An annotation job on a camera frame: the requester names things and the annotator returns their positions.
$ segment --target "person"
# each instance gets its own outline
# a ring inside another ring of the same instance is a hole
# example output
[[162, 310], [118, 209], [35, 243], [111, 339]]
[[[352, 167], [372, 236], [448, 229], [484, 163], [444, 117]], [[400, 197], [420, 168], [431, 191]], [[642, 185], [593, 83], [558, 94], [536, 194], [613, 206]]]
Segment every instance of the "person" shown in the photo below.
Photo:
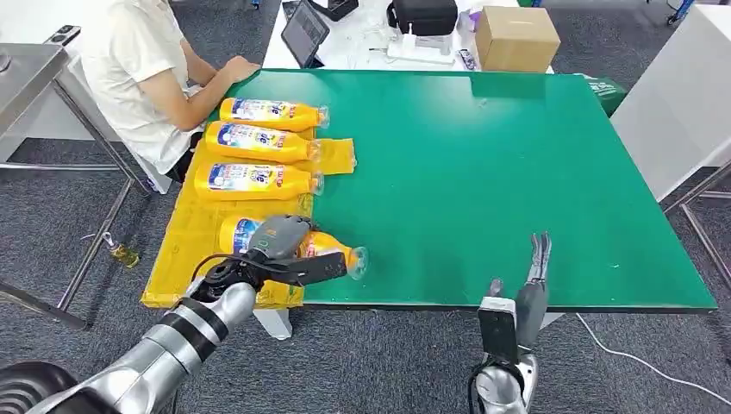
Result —
[[90, 7], [97, 9], [84, 25], [81, 61], [97, 106], [132, 151], [182, 183], [201, 124], [259, 65], [235, 56], [217, 71], [185, 39], [167, 0]]

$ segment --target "yellow cloth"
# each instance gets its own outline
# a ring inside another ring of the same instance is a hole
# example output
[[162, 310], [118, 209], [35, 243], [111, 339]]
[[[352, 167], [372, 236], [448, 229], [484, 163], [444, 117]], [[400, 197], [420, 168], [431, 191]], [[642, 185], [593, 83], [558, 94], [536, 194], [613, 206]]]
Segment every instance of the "yellow cloth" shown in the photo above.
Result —
[[[351, 173], [354, 160], [352, 140], [320, 140], [322, 159], [318, 166], [297, 165], [308, 171], [325, 174]], [[187, 179], [178, 195], [175, 209], [167, 224], [155, 261], [153, 272], [142, 293], [142, 303], [149, 307], [171, 307], [184, 294], [191, 283], [193, 269], [206, 256], [222, 252], [218, 247], [221, 222], [227, 216], [241, 215], [266, 218], [276, 214], [312, 215], [312, 195], [303, 194], [292, 200], [262, 201], [210, 201], [199, 198], [193, 177], [198, 166], [216, 162], [241, 162], [241, 159], [222, 157], [211, 153], [200, 141], [193, 156]], [[201, 268], [204, 275], [220, 260], [211, 260]], [[303, 300], [303, 288], [267, 281], [256, 298], [257, 308], [284, 308], [299, 306]]]

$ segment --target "table edge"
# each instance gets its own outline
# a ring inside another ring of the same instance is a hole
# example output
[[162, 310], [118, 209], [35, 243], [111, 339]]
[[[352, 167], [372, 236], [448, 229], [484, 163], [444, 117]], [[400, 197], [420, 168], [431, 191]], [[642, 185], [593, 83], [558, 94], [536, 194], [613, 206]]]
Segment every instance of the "table edge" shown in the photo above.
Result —
[[[476, 304], [333, 304], [303, 302], [303, 307], [332, 311], [474, 311]], [[708, 315], [718, 307], [661, 307], [661, 306], [548, 306], [552, 313], [628, 313], [665, 315]]]

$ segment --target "tablet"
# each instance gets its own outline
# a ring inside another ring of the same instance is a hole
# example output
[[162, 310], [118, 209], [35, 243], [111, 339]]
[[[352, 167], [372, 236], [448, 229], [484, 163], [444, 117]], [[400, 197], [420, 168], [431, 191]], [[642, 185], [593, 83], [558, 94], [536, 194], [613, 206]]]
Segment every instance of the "tablet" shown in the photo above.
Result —
[[308, 0], [302, 0], [282, 31], [282, 40], [301, 68], [313, 66], [317, 48], [325, 41], [330, 28], [317, 15]]

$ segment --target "yellow bottle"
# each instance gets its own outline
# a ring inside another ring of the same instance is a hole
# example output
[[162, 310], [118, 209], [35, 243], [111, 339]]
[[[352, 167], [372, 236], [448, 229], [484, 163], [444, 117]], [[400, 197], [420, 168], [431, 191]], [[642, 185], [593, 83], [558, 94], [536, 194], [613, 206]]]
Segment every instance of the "yellow bottle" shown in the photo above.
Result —
[[[253, 232], [262, 222], [248, 217], [229, 216], [221, 223], [218, 244], [224, 253], [245, 253]], [[333, 236], [320, 231], [310, 231], [299, 248], [299, 257], [312, 257], [322, 254], [342, 252], [345, 255], [347, 273], [353, 279], [361, 279], [368, 268], [366, 248], [349, 248]]]
[[317, 160], [319, 144], [292, 132], [215, 121], [208, 125], [205, 140], [211, 151], [231, 157], [290, 163]]
[[355, 280], [363, 278], [368, 268], [368, 250], [366, 248], [349, 248], [333, 236], [321, 231], [310, 231], [299, 245], [300, 257], [321, 256], [342, 252], [345, 255], [347, 274]]
[[322, 194], [320, 173], [294, 166], [214, 163], [196, 171], [195, 187], [202, 198], [213, 200], [287, 200], [308, 192]]
[[300, 132], [329, 124], [328, 107], [313, 108], [303, 103], [263, 101], [230, 97], [221, 103], [223, 121], [245, 123], [256, 127]]
[[249, 241], [260, 220], [242, 216], [229, 216], [223, 219], [218, 236], [218, 245], [223, 253], [245, 253], [249, 249]]

